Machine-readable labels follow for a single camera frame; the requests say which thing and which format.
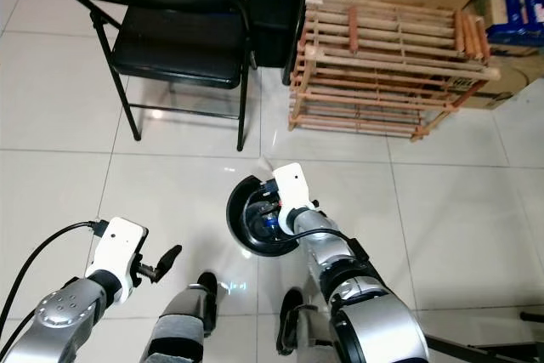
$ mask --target black strap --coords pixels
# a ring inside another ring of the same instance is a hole
[[[184,359],[193,361],[201,361],[204,354],[204,348],[200,343],[192,339],[185,339],[182,337],[162,337],[151,341],[149,356],[154,353],[183,357]]]

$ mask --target black folding chair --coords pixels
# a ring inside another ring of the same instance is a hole
[[[249,19],[242,0],[99,0],[128,6],[122,24],[100,9],[93,2],[96,0],[77,1],[91,12],[134,139],[140,140],[141,134],[131,107],[189,112],[238,119],[236,149],[242,150],[252,52]],[[113,49],[105,35],[105,24],[119,31]],[[241,83],[240,113],[234,116],[131,104],[120,74],[225,89]]]

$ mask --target black shoe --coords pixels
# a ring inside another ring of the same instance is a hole
[[[204,337],[212,334],[213,329],[218,320],[218,279],[212,272],[204,272],[198,277],[198,285],[206,288],[208,294],[206,296],[206,316],[204,317]]]
[[[198,285],[204,286],[208,292],[212,293],[215,297],[218,296],[218,279],[213,272],[204,272],[198,277],[196,282]]]
[[[283,297],[280,311],[280,332],[275,343],[275,349],[281,355],[287,356],[297,347],[297,307],[304,304],[303,293],[292,288]]]

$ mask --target black cable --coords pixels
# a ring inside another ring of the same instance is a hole
[[[19,290],[20,283],[23,281],[26,271],[30,268],[32,262],[36,259],[39,253],[42,252],[42,250],[46,246],[48,246],[52,241],[56,240],[64,233],[78,229],[80,227],[92,228],[94,225],[95,225],[95,222],[93,221],[83,221],[81,223],[75,223],[75,224],[69,225],[68,227],[64,227],[64,229],[57,231],[56,233],[51,235],[49,238],[47,238],[42,244],[40,244],[32,252],[31,256],[25,261],[25,263],[23,264],[23,267],[20,269],[19,274],[17,274],[14,284],[11,286],[11,290],[9,291],[9,295],[6,298],[6,303],[3,306],[2,313],[0,314],[0,338],[2,337],[3,327],[5,326],[6,320],[8,319],[9,310],[11,309],[11,305],[14,302],[15,296],[17,295],[17,291]]]
[[[255,190],[253,191],[246,199],[246,203],[244,203],[244,208],[242,209],[242,212],[241,212],[241,216],[242,216],[242,223],[245,226],[247,226],[247,220],[246,220],[246,210],[247,210],[247,206],[249,205],[249,202],[252,200],[252,198],[260,193],[261,195],[264,195],[265,193],[267,193],[267,184],[264,184],[264,185],[261,185],[259,187],[258,190]],[[302,233],[298,233],[298,234],[295,234],[295,235],[291,235],[289,236],[289,238],[283,238],[283,239],[280,239],[280,240],[273,240],[271,242],[273,242],[274,244],[287,244],[287,242],[291,242],[291,241],[295,241],[295,240],[298,240],[298,239],[301,239],[301,238],[304,238],[308,235],[313,235],[313,234],[330,234],[330,235],[335,235],[336,237],[339,237],[341,238],[342,240],[346,241],[346,243],[349,245],[351,239],[349,237],[347,237],[344,233],[342,233],[341,231],[339,230],[333,230],[333,229],[313,229],[313,230],[308,230],[308,231],[304,231]]]
[[[349,244],[349,241],[351,240],[342,231],[333,230],[333,229],[313,229],[313,230],[304,231],[302,233],[298,233],[298,234],[295,234],[295,235],[291,235],[289,238],[283,238],[281,240],[274,240],[272,242],[282,244],[282,243],[287,243],[287,242],[290,242],[290,241],[295,241],[295,240],[298,240],[300,238],[306,237],[307,235],[313,235],[313,234],[335,235],[336,237],[340,237],[341,239],[346,241],[346,243],[348,243],[348,244]]]
[[[246,210],[247,206],[249,205],[249,202],[252,200],[252,198],[257,194],[260,193],[261,195],[264,193],[263,186],[260,186],[258,190],[252,191],[252,193],[247,197],[246,202],[244,203],[244,208],[241,211],[241,222],[242,226],[244,228],[247,227],[247,218],[246,218]]]
[[[6,354],[8,354],[11,346],[15,342],[15,339],[17,339],[22,330],[25,329],[26,324],[30,322],[33,317],[34,310],[31,310],[31,312],[27,316],[25,316],[25,319],[23,319],[21,323],[15,328],[14,332],[11,334],[6,344],[3,345],[2,351],[0,351],[0,361],[2,361]]]

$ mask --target wooden dowel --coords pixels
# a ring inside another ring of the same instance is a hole
[[[349,29],[347,26],[332,25],[330,23],[319,23],[319,33],[321,34],[322,32],[348,35]],[[452,38],[423,36],[420,34],[410,33],[403,33],[402,35],[400,35],[397,31],[359,29],[357,31],[357,35],[358,37],[375,38],[379,40],[400,40],[402,38],[403,42],[405,43],[427,44],[430,46],[442,46],[452,48],[454,46],[454,41]]]
[[[465,39],[463,37],[463,30],[462,30],[461,10],[456,10],[455,22],[456,22],[456,51],[458,53],[463,53],[465,51]]]
[[[391,70],[402,71],[411,73],[428,74],[431,76],[445,76],[445,77],[466,77],[475,80],[498,80],[501,78],[500,72],[496,68],[486,67],[482,71],[466,71],[466,70],[452,70],[447,68],[436,68],[420,65],[408,65],[399,63],[388,63],[384,61],[374,60],[362,60],[355,58],[345,57],[333,57],[325,55],[325,53],[318,52],[313,46],[306,46],[305,50],[306,60],[314,60],[320,63],[327,63],[333,65],[348,65],[353,67],[364,68],[376,68],[379,70]]]
[[[334,48],[326,45],[321,45],[320,50],[323,50],[327,55],[334,55],[337,57],[353,57],[353,55],[348,50],[342,50],[341,48]],[[459,70],[469,70],[469,71],[481,71],[485,68],[484,65],[476,61],[468,61],[466,63],[456,63],[454,61],[443,61],[423,57],[402,57],[399,55],[392,54],[381,54],[381,53],[370,53],[366,51],[359,51],[356,54],[356,57],[365,59],[365,60],[377,60],[377,61],[388,61],[388,62],[397,62],[397,63],[410,63],[413,65],[425,65],[431,67],[442,67],[442,68],[455,68]]]
[[[439,105],[418,105],[408,103],[398,103],[389,101],[377,101],[374,99],[357,99],[348,97],[336,97],[333,95],[318,95],[318,94],[303,94],[299,93],[298,97],[309,99],[310,101],[322,101],[322,102],[338,102],[341,104],[357,104],[357,105],[369,105],[369,106],[387,106],[389,108],[398,108],[400,110],[420,110],[420,111],[456,111],[456,108],[452,105],[446,107]]]
[[[450,17],[453,15],[452,10],[439,10],[439,9],[428,9],[428,8],[419,8],[417,6],[405,6],[395,3],[385,3],[377,2],[372,0],[306,0],[307,4],[325,4],[325,3],[336,3],[336,4],[347,4],[347,5],[356,5],[356,6],[368,6],[375,7],[380,9],[392,9],[392,10],[402,10],[410,11],[419,14],[431,14],[435,16],[445,16]]]
[[[416,98],[409,97],[407,95],[398,95],[398,94],[389,94],[389,93],[373,93],[366,91],[348,91],[335,88],[317,88],[317,87],[308,87],[308,93],[320,94],[320,95],[336,95],[339,97],[350,97],[350,98],[364,98],[364,99],[376,99],[384,101],[398,101],[398,102],[407,102],[411,104],[421,104],[421,105],[438,105],[438,106],[447,106],[450,102],[443,99],[430,99],[430,98]]]
[[[424,34],[426,36],[448,37],[451,38],[454,34],[454,29],[448,27],[437,27],[431,25],[424,25],[418,23],[405,23],[393,20],[373,19],[369,17],[357,17],[357,10],[352,14],[354,6],[348,9],[348,16],[346,14],[334,14],[327,12],[318,12],[310,10],[306,12],[306,19],[313,21],[319,19],[322,23],[332,23],[335,25],[349,25],[353,20],[359,27],[366,27],[369,29],[382,29],[388,31],[397,31],[399,26],[403,32]]]
[[[316,105],[316,104],[307,104],[306,109],[308,111],[324,111],[324,112],[334,112],[338,114],[351,114],[354,115],[356,113],[360,113],[361,115],[365,116],[382,116],[385,118],[395,118],[395,119],[411,119],[414,121],[418,121],[420,119],[419,115],[417,114],[409,114],[409,113],[400,113],[400,112],[388,112],[388,111],[370,111],[370,110],[362,110],[362,109],[353,109],[353,108],[339,108],[337,106],[329,106],[329,105]]]
[[[302,81],[301,76],[293,77],[294,81]],[[359,88],[359,89],[380,89],[382,91],[392,91],[398,93],[408,94],[423,94],[423,95],[435,95],[435,94],[448,94],[446,91],[432,91],[421,88],[402,87],[400,85],[388,85],[375,82],[361,82],[341,80],[336,78],[320,78],[312,77],[309,80],[310,84],[332,85],[337,87]]]
[[[322,43],[330,44],[349,44],[349,38],[344,36],[330,36],[327,34],[320,34],[320,41]],[[308,39],[312,40],[314,34],[308,34]],[[366,48],[377,48],[381,50],[401,50],[402,48],[410,53],[417,54],[428,54],[428,55],[438,55],[440,57],[451,57],[451,58],[461,58],[464,54],[459,53],[456,50],[448,50],[444,48],[434,48],[427,46],[416,46],[413,44],[404,44],[391,43],[391,42],[380,42],[376,40],[364,40],[359,39],[359,46]]]
[[[453,102],[453,106],[456,108],[460,107],[462,104],[467,101],[470,97],[472,97],[475,93],[477,93],[484,85],[486,84],[486,81],[478,81],[476,82],[466,93],[464,93],[461,97],[459,97],[456,101]],[[428,123],[425,128],[423,128],[423,132],[430,133],[436,126],[442,122],[448,115],[450,114],[449,111],[444,111],[438,114],[430,123]],[[415,136],[412,137],[412,141],[418,140],[421,137]]]
[[[300,71],[304,70],[304,67],[297,68]],[[377,74],[375,71],[354,71],[340,68],[329,68],[329,67],[317,67],[315,69],[317,74],[331,75],[331,76],[341,76],[341,77],[356,77],[356,78],[371,78],[384,81],[393,81],[393,82],[409,82],[413,84],[427,84],[427,85],[436,85],[437,87],[445,87],[447,82],[440,80],[430,80],[428,78],[418,78],[418,77],[406,77],[393,74]]]
[[[478,38],[482,53],[484,54],[484,62],[487,63],[491,57],[490,45],[487,42],[487,33],[485,32],[484,19],[481,17],[476,20],[476,27],[478,29]]]
[[[311,115],[311,114],[302,114],[299,118],[308,118],[316,120],[325,120],[325,121],[334,121],[334,122],[357,122],[357,123],[367,123],[369,125],[383,125],[385,122],[390,126],[395,126],[399,128],[414,128],[415,123],[407,122],[397,122],[397,121],[376,121],[372,119],[365,118],[350,118],[347,116],[327,116],[327,115]]]
[[[352,6],[348,11],[349,25],[349,51],[355,53],[359,49],[359,41],[357,34],[357,8]]]
[[[306,44],[306,36],[308,35],[308,27],[304,24],[303,32],[300,35],[300,40],[298,40],[299,45]]]
[[[476,59],[481,60],[484,58],[484,53],[482,52],[482,46],[480,44],[478,35],[478,27],[476,26],[474,16],[468,16],[468,23],[470,24],[470,36],[473,38],[475,57]]]
[[[412,131],[407,129],[397,129],[397,128],[391,128],[387,125],[379,125],[379,126],[373,126],[370,124],[364,124],[364,123],[331,123],[333,121],[328,122],[327,120],[319,121],[312,118],[297,118],[290,120],[290,122],[296,122],[300,125],[309,125],[309,127],[319,127],[319,128],[348,128],[348,129],[357,129],[357,130],[363,130],[363,131],[371,131],[371,132],[390,132],[390,133],[407,133],[412,134]]]
[[[470,21],[466,13],[462,13],[462,32],[465,37],[465,53],[468,58],[473,59],[476,57],[476,48],[473,36],[470,33]]]
[[[304,71],[303,78],[302,78],[302,81],[300,82],[300,87],[299,87],[299,89],[302,91],[302,93],[304,93],[306,91],[306,88],[308,86],[308,81],[309,81],[311,71],[312,71],[311,69],[312,69],[313,66],[315,66],[315,62],[309,62],[308,69]],[[297,95],[297,100],[295,102],[295,106],[294,106],[294,108],[292,110],[293,117],[296,117],[299,114],[300,109],[302,107],[302,103],[303,103],[303,99],[300,96],[300,94],[298,94]]]
[[[461,95],[458,99],[456,99],[453,102],[453,106],[459,107],[467,101],[470,97],[472,97],[475,93],[477,93],[487,82],[486,81],[478,81],[476,82],[466,93]]]
[[[315,6],[313,4],[306,5],[306,11],[320,11],[332,14],[346,14],[347,6],[341,4],[324,4],[321,6]],[[359,17],[369,17],[372,19],[384,19],[397,21],[401,18],[402,21],[416,24],[440,26],[440,27],[453,27],[454,19],[444,16],[432,16],[428,14],[418,14],[412,12],[405,12],[402,10],[388,10],[388,9],[375,9],[375,8],[359,8],[357,15]]]

